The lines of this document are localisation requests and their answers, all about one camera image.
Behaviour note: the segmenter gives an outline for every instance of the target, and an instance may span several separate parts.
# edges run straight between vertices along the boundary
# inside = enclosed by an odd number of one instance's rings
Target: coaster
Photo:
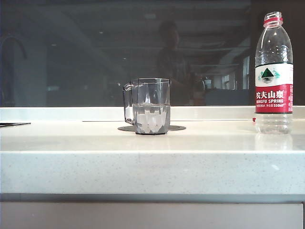
[[[181,125],[170,125],[169,128],[168,128],[168,131],[176,131],[176,130],[184,130],[184,129],[186,129],[185,126],[181,126]],[[118,130],[134,131],[134,126],[133,126],[133,125],[122,126],[122,127],[119,127]]]

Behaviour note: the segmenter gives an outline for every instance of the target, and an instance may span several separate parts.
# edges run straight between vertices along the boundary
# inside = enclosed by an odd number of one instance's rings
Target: white countertop
[[[33,122],[0,129],[2,194],[304,195],[305,120],[291,135],[252,121],[171,122],[166,135],[125,122]]]

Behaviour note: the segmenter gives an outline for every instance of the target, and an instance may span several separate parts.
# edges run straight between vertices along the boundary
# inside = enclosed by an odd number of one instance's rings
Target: person
[[[159,34],[165,44],[157,57],[159,77],[171,80],[171,105],[189,105],[190,67],[178,51],[179,33],[176,23],[162,22]]]

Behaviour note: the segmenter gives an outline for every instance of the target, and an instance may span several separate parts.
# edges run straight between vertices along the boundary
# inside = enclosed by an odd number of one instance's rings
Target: green mountain logo
[[[264,83],[270,83],[274,79],[274,77],[275,76],[271,73],[271,71],[268,68],[266,68],[266,70],[262,75],[262,80]]]
[[[276,70],[273,69],[272,72],[276,79],[280,78],[280,74]]]

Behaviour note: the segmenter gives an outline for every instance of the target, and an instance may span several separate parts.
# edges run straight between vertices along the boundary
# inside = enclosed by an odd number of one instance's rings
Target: water bottle
[[[266,14],[255,54],[255,127],[264,134],[288,134],[292,128],[293,55],[282,24],[281,12]]]

